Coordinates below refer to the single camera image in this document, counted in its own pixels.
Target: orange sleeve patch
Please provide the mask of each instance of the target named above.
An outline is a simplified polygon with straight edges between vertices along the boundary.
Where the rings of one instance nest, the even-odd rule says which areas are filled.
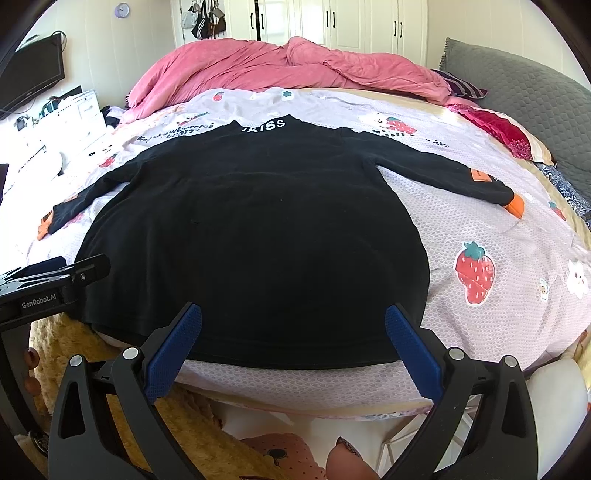
[[[484,173],[483,171],[471,168],[470,172],[472,173],[472,180],[474,181],[492,181],[492,178],[490,178],[488,174]]]
[[[47,230],[53,221],[53,210],[41,219],[41,225],[37,229],[37,240],[42,240],[47,235]]]
[[[515,194],[513,200],[508,205],[505,205],[505,210],[509,212],[511,215],[516,216],[517,218],[523,217],[523,212],[525,210],[525,203],[523,202],[523,198],[519,195]]]

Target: pink comforter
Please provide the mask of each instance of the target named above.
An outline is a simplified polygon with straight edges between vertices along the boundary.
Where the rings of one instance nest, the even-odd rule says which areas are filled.
[[[391,53],[329,50],[292,37],[281,47],[221,38],[184,45],[156,62],[129,94],[128,124],[212,88],[260,92],[270,87],[343,87],[408,92],[444,105],[447,82],[425,67]]]

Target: bag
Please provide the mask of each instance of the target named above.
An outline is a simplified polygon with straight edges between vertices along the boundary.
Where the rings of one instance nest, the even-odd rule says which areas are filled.
[[[190,30],[195,25],[197,25],[197,14],[194,12],[183,12],[183,16],[181,17],[181,27],[184,30]]]
[[[224,12],[220,10],[220,5],[217,0],[211,1],[209,9],[212,18],[212,36],[213,38],[216,38],[220,33],[226,31],[226,18]]]
[[[226,31],[226,17],[225,16],[221,16],[220,20],[216,23],[216,27],[215,27],[215,34],[219,35],[222,32]]]
[[[197,25],[195,28],[191,30],[193,36],[198,40],[204,40],[205,38],[209,38],[210,36],[210,23],[211,19],[207,15],[207,0],[203,0],[201,4],[201,11],[197,15]]]

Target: drawer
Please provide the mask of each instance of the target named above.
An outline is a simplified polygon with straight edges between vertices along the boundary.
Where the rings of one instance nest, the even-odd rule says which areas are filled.
[[[80,124],[80,112],[75,106],[59,110],[55,112],[55,115],[55,118],[47,118],[51,121],[54,129],[72,129]]]
[[[77,154],[102,137],[106,132],[105,119],[99,113],[80,123],[75,132],[73,131],[70,135],[70,141],[63,146],[63,151],[68,155]]]
[[[82,120],[93,118],[100,113],[99,102],[96,100],[96,95],[89,95],[76,105]]]

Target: floor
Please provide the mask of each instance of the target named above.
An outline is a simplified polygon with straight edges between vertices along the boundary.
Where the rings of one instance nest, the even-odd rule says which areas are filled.
[[[408,420],[380,421],[327,420],[312,417],[269,413],[218,404],[215,413],[222,419],[224,431],[244,439],[267,433],[295,433],[303,438],[321,467],[330,450],[343,437],[359,451],[363,459],[375,466],[382,441],[400,429]]]
[[[392,461],[402,454],[411,438],[391,444],[390,452],[382,442],[387,439],[399,438],[417,430],[425,416],[412,418],[355,421],[327,420],[306,416],[270,413],[229,405],[215,404],[214,412],[222,419],[224,431],[238,439],[252,438],[267,433],[295,433],[310,447],[316,463],[324,467],[330,450],[335,446],[337,438],[343,437],[359,451],[363,459],[377,470],[380,476],[390,468]],[[465,439],[467,429],[460,425],[457,435]],[[452,442],[439,464],[439,468],[450,465],[460,453],[461,447]],[[380,464],[377,465],[380,452]]]

